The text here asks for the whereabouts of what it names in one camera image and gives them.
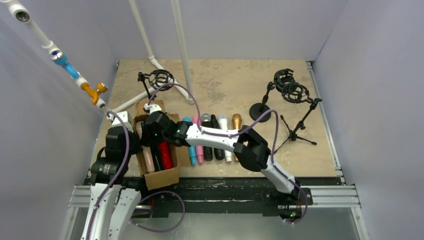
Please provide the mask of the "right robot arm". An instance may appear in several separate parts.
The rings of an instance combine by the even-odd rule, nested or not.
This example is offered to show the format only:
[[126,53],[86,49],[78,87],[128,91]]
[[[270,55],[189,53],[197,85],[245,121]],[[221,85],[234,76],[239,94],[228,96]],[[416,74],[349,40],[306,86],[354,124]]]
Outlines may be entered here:
[[175,122],[164,112],[155,111],[142,123],[140,138],[149,147],[165,141],[176,147],[203,146],[229,151],[244,169],[263,174],[280,194],[299,195],[296,178],[276,161],[268,142],[252,126],[244,125],[240,130],[210,128],[190,121]]

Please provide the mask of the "cardboard box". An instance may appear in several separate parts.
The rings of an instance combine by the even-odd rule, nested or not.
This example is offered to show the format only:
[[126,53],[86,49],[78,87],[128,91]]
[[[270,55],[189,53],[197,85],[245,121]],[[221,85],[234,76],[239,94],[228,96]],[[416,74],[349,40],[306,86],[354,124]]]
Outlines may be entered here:
[[146,100],[135,103],[133,127],[140,138],[142,151],[136,155],[139,169],[148,190],[155,190],[177,184],[180,181],[180,168],[188,167],[188,149],[174,146],[169,142],[154,138],[145,128],[149,114],[144,111]]

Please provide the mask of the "round base mic stand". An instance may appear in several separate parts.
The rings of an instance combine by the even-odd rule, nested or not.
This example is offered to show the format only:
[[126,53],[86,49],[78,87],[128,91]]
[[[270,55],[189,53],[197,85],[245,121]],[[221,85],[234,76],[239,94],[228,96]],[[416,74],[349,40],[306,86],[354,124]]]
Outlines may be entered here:
[[262,97],[261,102],[253,104],[249,109],[249,116],[252,120],[258,120],[259,123],[264,123],[271,118],[271,113],[265,113],[271,109],[267,105],[270,98],[270,92],[272,90],[277,90],[278,92],[282,93],[283,87],[285,87],[287,84],[295,82],[293,75],[294,70],[289,68],[278,70],[274,74],[273,80],[267,84],[266,93]]

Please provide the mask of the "gold microphone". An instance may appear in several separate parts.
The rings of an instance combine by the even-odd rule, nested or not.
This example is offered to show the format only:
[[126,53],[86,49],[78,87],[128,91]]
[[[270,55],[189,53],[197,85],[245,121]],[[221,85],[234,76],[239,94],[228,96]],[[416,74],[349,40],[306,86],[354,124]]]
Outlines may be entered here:
[[240,130],[242,128],[242,116],[239,113],[232,115],[231,122],[234,130]]

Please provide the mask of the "black orange-tipped microphone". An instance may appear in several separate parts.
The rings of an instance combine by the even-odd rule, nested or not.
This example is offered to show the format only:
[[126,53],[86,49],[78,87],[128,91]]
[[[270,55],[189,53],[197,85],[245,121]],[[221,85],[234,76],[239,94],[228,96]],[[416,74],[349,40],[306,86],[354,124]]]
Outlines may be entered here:
[[155,172],[162,171],[163,170],[162,155],[160,153],[158,146],[152,145],[150,147],[150,150],[153,157],[153,165],[155,168]]

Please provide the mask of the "plain black microphone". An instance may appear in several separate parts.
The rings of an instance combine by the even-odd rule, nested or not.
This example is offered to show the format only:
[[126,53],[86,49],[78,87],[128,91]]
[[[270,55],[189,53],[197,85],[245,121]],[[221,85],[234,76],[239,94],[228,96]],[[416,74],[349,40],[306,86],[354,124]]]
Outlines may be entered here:
[[[211,115],[211,127],[214,129],[220,129],[217,117],[214,114]],[[225,158],[225,152],[223,149],[214,148],[213,151],[216,160],[221,161]]]

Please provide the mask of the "blue microphone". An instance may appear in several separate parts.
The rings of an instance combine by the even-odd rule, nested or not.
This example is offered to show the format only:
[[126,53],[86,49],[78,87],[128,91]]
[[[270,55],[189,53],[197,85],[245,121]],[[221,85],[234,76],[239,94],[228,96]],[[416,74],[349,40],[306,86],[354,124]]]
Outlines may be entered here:
[[[185,122],[192,122],[192,120],[189,117],[184,117],[182,120]],[[197,153],[196,153],[195,146],[188,147],[188,156],[189,156],[191,165],[195,166],[197,164]]]

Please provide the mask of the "red glitter microphone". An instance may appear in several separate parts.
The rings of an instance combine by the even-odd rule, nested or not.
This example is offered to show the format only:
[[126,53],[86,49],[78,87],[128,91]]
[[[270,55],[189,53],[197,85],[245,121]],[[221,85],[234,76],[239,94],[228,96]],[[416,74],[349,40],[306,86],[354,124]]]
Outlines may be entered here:
[[164,169],[165,170],[172,169],[174,167],[172,162],[172,157],[170,154],[169,145],[165,140],[159,144],[159,150],[160,150],[161,161],[162,161],[162,165]]

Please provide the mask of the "white microphone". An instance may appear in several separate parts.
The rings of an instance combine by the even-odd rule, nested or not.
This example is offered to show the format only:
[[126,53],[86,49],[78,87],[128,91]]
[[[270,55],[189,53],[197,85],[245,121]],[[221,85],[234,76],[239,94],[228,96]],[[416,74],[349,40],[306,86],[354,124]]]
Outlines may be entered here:
[[[221,130],[225,130],[225,131],[228,130],[228,118],[227,118],[227,116],[225,114],[219,115],[219,117],[218,117],[218,125],[219,125],[219,128]],[[227,164],[233,162],[233,155],[232,155],[232,153],[230,151],[225,150],[224,151],[224,155],[225,155],[225,162]]]

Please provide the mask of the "peach pink microphone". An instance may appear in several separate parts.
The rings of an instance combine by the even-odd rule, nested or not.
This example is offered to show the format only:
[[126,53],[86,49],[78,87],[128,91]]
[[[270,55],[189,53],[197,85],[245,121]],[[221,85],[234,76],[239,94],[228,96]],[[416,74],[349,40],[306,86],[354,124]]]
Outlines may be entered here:
[[[141,122],[137,122],[135,124],[135,129],[137,134],[140,137],[140,141],[142,141],[142,136],[143,136],[143,127],[142,127],[142,123]],[[142,148],[142,154],[144,157],[144,162],[145,162],[145,166],[146,166],[146,170],[148,173],[154,173],[155,172],[155,166],[154,166],[154,162],[153,162],[153,156],[151,153],[151,148],[145,145],[141,145]]]

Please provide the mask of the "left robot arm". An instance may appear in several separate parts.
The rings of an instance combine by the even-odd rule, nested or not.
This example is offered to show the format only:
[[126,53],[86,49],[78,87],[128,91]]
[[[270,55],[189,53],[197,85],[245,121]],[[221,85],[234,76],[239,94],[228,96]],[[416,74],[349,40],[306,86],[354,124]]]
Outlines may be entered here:
[[81,235],[83,240],[119,240],[141,200],[138,183],[124,178],[131,155],[141,150],[132,126],[111,127],[105,146],[90,168],[89,207]]

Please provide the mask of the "tripod mic stand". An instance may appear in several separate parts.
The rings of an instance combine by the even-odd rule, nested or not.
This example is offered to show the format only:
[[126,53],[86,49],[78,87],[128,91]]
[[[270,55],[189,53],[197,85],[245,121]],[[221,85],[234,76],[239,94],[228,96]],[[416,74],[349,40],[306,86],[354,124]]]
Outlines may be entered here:
[[175,78],[172,73],[165,69],[156,69],[150,73],[138,73],[138,82],[142,82],[148,98],[152,97],[152,93],[160,86],[175,83]]
[[293,105],[293,107],[291,107],[292,111],[296,109],[296,114],[294,116],[298,118],[298,121],[294,127],[290,127],[287,118],[289,114],[281,114],[279,116],[287,129],[288,136],[273,153],[276,154],[286,143],[295,142],[297,140],[316,146],[317,142],[300,136],[298,131],[306,129],[306,119],[310,116],[312,111],[318,107],[322,99],[319,97],[311,97],[308,88],[300,83],[286,83],[282,87],[281,95],[285,101]]

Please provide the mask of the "black glitter microphone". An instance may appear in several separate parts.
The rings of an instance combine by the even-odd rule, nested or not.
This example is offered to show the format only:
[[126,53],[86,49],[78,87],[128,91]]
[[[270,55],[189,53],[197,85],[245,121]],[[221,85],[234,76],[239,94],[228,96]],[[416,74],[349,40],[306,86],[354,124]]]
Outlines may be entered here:
[[[200,118],[201,125],[203,127],[206,127],[206,128],[210,128],[212,126],[211,120],[212,120],[211,115],[208,114],[208,113],[204,113]],[[209,147],[209,146],[204,146],[203,147],[203,157],[204,157],[205,161],[212,161],[213,160],[213,148]]]

